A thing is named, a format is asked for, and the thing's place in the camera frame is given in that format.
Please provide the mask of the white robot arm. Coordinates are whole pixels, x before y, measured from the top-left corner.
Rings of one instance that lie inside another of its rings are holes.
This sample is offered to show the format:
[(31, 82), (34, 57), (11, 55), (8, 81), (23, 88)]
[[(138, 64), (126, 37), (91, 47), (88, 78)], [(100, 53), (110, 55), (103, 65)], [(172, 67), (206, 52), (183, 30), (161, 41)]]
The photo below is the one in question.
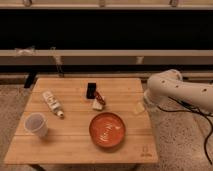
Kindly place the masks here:
[(166, 97), (171, 97), (196, 107), (213, 112), (213, 85), (184, 82), (182, 74), (175, 69), (152, 74), (147, 80), (147, 89), (133, 112), (140, 114), (145, 106), (158, 106)]

